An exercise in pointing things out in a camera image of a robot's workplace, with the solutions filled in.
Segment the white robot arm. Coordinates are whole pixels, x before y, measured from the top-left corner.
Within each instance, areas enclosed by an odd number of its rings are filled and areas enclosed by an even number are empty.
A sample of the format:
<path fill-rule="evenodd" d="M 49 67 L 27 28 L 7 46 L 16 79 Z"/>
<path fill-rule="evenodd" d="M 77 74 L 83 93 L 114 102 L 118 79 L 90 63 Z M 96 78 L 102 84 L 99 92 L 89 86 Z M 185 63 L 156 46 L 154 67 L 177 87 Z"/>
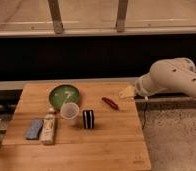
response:
<path fill-rule="evenodd" d="M 189 58 L 154 62 L 147 74 L 119 92 L 120 98 L 149 97 L 165 91 L 184 93 L 196 99 L 196 65 Z"/>

